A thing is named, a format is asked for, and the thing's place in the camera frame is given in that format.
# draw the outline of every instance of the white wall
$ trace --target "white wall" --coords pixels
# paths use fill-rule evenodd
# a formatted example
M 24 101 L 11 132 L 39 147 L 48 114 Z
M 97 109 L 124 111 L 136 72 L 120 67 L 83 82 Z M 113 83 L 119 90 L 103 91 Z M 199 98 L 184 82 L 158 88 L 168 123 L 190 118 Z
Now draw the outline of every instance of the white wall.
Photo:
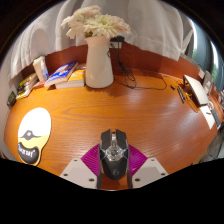
M 1 61 L 0 65 L 0 150 L 8 159 L 17 161 L 17 159 L 12 155 L 12 153 L 4 142 L 5 124 L 10 111 L 9 107 L 7 106 L 8 96 L 11 91 L 14 91 L 14 93 L 16 93 L 16 88 L 18 84 L 22 81 L 21 74 L 16 76 L 14 79 L 8 81 L 11 54 L 12 47 L 8 50 L 8 53 L 6 54 L 3 61 Z

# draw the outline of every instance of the paper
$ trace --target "paper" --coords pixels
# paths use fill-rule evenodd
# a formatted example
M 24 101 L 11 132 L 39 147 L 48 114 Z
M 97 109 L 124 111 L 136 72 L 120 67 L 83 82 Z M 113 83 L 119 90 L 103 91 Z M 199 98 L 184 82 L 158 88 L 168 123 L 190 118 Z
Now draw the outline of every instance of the paper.
M 209 110 L 209 107 L 206 105 L 206 106 L 202 106 L 200 107 L 200 110 L 201 112 L 203 113 L 206 121 L 208 122 L 208 126 L 210 129 L 212 129 L 214 123 L 215 123 L 215 119 L 211 113 L 211 111 Z

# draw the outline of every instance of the cartoon face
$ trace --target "cartoon face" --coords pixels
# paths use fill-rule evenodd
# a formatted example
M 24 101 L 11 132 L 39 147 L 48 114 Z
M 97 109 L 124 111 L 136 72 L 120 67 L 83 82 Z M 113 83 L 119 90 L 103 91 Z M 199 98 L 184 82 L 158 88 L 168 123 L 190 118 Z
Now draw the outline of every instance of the cartoon face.
M 17 150 L 24 163 L 36 166 L 51 131 L 51 117 L 44 108 L 35 108 L 23 118 L 18 131 Z

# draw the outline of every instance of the black border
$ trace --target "black border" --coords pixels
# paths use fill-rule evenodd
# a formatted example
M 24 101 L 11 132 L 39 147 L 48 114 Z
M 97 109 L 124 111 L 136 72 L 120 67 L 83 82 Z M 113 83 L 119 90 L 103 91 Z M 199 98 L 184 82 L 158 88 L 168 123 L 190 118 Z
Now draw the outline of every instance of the black border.
M 1 0 L 0 1 L 0 62 L 4 58 L 7 50 L 23 31 L 23 29 L 33 21 L 38 15 L 43 13 L 48 8 L 61 2 L 60 0 Z M 220 0 L 166 0 L 168 4 L 183 11 L 187 16 L 192 18 L 202 29 L 206 31 L 208 36 L 216 45 L 220 55 L 224 56 L 224 2 Z M 27 189 L 27 186 L 32 186 L 32 191 L 44 190 L 48 194 L 75 190 L 87 193 L 87 189 L 82 189 L 68 181 L 65 181 L 57 176 L 48 173 L 38 167 L 32 167 L 19 162 L 0 159 L 0 180 L 1 192 L 8 192 L 9 186 L 14 186 L 14 190 L 10 192 L 21 196 L 21 192 Z M 148 185 L 142 189 L 136 189 L 135 192 L 147 190 L 150 192 L 160 192 L 163 197 L 167 195 L 181 194 L 181 197 L 188 195 L 191 197 L 198 196 L 202 190 L 207 190 L 207 194 L 211 191 L 216 193 L 215 197 L 221 193 L 223 186 L 222 170 L 223 159 L 207 162 L 204 164 L 189 166 L 181 171 L 178 171 L 168 177 L 165 177 L 155 183 Z

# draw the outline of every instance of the computer mouse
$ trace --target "computer mouse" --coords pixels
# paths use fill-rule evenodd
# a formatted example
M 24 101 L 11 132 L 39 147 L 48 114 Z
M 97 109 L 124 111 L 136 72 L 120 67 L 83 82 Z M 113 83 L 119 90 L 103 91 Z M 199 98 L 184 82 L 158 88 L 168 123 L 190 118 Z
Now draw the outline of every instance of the computer mouse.
M 103 132 L 99 150 L 103 173 L 112 180 L 123 177 L 128 169 L 129 157 L 126 133 L 118 129 Z

